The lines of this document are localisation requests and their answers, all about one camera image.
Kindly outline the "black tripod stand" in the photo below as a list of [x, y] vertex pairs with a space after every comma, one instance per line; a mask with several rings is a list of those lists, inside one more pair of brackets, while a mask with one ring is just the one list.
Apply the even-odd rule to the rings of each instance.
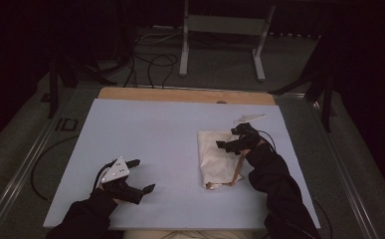
[[309, 88], [304, 93], [304, 98], [308, 102], [315, 103], [320, 96], [323, 96], [321, 123], [326, 131], [330, 131], [329, 117], [333, 89], [332, 70], [337, 60], [335, 48], [336, 43], [334, 40], [324, 33], [319, 38], [298, 79], [284, 87], [270, 91], [271, 95], [280, 96], [301, 85], [310, 83]]
[[101, 84], [115, 86], [115, 82], [105, 79], [62, 51], [54, 52], [49, 64], [49, 92], [46, 97], [46, 102], [50, 106], [50, 119], [59, 109], [59, 79], [62, 79], [62, 82], [66, 87], [74, 88], [79, 83], [75, 71], [86, 74], [88, 77]]

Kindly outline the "person's right hand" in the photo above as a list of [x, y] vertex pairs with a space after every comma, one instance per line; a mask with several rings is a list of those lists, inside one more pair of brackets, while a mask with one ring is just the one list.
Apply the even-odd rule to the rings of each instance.
[[270, 151], [269, 144], [264, 139], [261, 139], [254, 147], [242, 150], [241, 155], [244, 158], [255, 158], [262, 157]]

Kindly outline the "person's left hand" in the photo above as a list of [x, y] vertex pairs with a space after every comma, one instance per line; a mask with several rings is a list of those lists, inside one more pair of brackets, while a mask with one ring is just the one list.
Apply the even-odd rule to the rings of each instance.
[[[102, 187], [101, 184], [100, 184], [96, 189], [99, 189], [100, 191], [106, 192], [105, 189]], [[116, 198], [113, 198], [112, 200], [113, 200], [115, 203], [119, 203], [119, 200], [116, 199]]]

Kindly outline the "dark curtain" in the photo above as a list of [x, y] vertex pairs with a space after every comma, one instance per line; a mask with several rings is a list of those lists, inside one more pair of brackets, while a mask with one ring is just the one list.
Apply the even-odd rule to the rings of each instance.
[[50, 0], [0, 0], [0, 132], [46, 73]]
[[340, 29], [346, 59], [336, 87], [385, 178], [385, 0], [348, 8]]

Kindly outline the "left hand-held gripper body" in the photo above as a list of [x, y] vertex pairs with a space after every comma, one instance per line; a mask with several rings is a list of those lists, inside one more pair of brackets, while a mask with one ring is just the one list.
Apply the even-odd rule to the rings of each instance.
[[101, 178], [100, 183], [111, 198], [121, 201], [139, 204], [143, 193], [142, 190], [131, 187], [126, 180], [131, 168], [127, 168], [126, 161], [121, 156], [110, 166], [109, 170]]

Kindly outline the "light blue table mat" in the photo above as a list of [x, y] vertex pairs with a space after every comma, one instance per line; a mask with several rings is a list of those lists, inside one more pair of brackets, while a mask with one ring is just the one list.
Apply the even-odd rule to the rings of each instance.
[[289, 132], [277, 106], [95, 100], [45, 218], [60, 224], [70, 205], [89, 197], [97, 172], [112, 160], [139, 159], [127, 182], [153, 191], [139, 204], [123, 203], [111, 214], [114, 229], [258, 230], [267, 216], [266, 196], [247, 178], [233, 186], [204, 188], [197, 134], [229, 130], [242, 116], [275, 141], [297, 182], [303, 203], [311, 201]]

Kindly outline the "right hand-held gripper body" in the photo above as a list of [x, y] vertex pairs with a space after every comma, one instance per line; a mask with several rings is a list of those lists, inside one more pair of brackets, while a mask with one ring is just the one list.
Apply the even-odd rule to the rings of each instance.
[[233, 140], [233, 143], [235, 144], [233, 152], [235, 154], [239, 154], [246, 148], [254, 147], [261, 139], [263, 139], [259, 132], [253, 128], [249, 122], [242, 122], [239, 124], [244, 127], [244, 133], [237, 135], [238, 138]]

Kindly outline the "cream baby bodysuit brown trim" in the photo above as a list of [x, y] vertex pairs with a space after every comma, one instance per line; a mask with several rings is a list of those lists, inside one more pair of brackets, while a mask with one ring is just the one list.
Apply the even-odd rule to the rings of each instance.
[[198, 149], [203, 187], [208, 190], [223, 185], [233, 186], [242, 179], [243, 159], [240, 155], [219, 148], [217, 141], [238, 139], [229, 131], [198, 131]]

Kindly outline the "white metal stand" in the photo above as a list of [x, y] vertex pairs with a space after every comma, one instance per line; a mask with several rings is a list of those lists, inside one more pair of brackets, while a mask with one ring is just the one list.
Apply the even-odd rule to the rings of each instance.
[[189, 0], [184, 0], [183, 28], [182, 28], [182, 51], [179, 65], [179, 75], [184, 77], [188, 73], [189, 59], [189, 32], [238, 34], [248, 36], [259, 36], [258, 46], [252, 50], [252, 58], [258, 82], [266, 79], [262, 51], [269, 35], [271, 22], [276, 10], [275, 5], [270, 5], [264, 19], [236, 18], [222, 16], [205, 16], [189, 13]]

